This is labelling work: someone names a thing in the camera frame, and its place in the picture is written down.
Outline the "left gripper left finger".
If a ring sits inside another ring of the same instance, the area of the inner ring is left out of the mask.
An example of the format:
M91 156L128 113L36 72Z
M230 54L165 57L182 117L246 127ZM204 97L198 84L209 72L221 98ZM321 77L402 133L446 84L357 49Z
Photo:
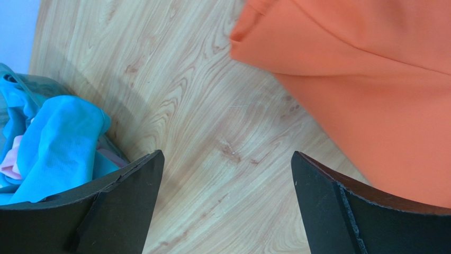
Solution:
M1 253L142 253L163 177L156 150L37 203L1 207Z

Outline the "orange t shirt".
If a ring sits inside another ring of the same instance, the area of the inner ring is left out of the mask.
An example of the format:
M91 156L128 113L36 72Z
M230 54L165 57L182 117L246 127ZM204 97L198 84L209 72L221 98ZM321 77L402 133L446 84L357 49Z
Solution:
M374 187L450 207L450 1L247 1L230 42Z

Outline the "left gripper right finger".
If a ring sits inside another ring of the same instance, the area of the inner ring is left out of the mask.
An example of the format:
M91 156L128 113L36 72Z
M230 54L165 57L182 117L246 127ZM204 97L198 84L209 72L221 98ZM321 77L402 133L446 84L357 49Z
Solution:
M450 209L386 193L298 151L291 168L312 253L450 253Z

